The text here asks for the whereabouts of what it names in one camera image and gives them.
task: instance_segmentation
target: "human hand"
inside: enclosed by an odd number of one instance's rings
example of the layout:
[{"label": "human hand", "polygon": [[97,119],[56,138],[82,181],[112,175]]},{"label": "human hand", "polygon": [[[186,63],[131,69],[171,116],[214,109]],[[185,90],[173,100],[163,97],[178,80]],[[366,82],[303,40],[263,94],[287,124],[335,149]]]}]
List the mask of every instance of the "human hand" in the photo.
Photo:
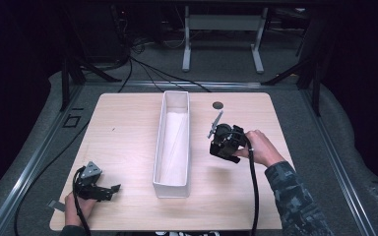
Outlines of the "human hand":
[{"label": "human hand", "polygon": [[[254,148],[254,162],[269,167],[278,162],[284,161],[284,158],[273,146],[270,140],[259,130],[249,131],[245,134]],[[248,147],[237,150],[233,155],[248,157]]]},{"label": "human hand", "polygon": [[[65,225],[83,226],[82,221],[79,218],[78,213],[76,211],[75,198],[73,196],[73,193],[70,193],[68,196],[66,196],[64,201],[66,205],[66,209],[64,212]],[[89,215],[91,215],[92,209],[94,208],[96,200],[93,200],[93,199],[84,200],[78,197],[78,202],[79,202],[79,206],[81,207],[84,218],[88,219]]]}]

